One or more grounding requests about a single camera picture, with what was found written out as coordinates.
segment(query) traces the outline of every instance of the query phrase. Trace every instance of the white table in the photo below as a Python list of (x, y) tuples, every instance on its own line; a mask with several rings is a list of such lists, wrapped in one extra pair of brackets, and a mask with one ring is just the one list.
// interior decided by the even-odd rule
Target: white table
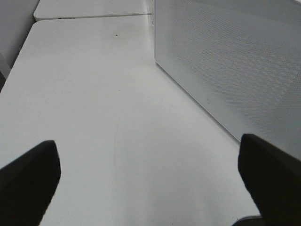
[(40, 0), (34, 17), (46, 19), (145, 15), (152, 0)]
[(0, 94), (0, 167), (57, 143), (42, 226), (230, 226), (238, 143), (154, 61), (150, 16), (36, 23)]

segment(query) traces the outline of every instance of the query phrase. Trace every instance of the white desk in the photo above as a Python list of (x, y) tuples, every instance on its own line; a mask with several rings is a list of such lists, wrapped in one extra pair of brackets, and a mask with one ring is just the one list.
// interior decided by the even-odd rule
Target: white desk
[(143, 15), (151, 12), (151, 0), (40, 0), (36, 21), (59, 18)]
[(42, 226), (230, 226), (258, 214), (238, 144), (153, 58), (150, 16), (36, 23), (0, 94), (0, 167), (47, 139)]

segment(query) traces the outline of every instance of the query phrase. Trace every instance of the perforated metal panel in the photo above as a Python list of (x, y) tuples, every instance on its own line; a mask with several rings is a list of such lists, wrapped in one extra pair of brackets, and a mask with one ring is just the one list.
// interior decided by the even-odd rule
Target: perforated metal panel
[(301, 159), (301, 5), (156, 0), (155, 58), (231, 134)]

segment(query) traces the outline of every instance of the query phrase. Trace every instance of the white wall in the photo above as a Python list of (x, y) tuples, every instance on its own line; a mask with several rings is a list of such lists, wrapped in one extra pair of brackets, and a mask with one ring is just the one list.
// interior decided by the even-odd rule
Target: white wall
[(35, 22), (33, 12), (39, 0), (0, 0), (0, 52), (12, 67)]

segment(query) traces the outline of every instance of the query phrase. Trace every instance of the white perforated panel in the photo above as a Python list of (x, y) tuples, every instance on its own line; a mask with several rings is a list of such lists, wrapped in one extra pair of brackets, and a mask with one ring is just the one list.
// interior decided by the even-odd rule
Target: white perforated panel
[(300, 24), (292, 0), (157, 0), (156, 61), (236, 138), (301, 158)]

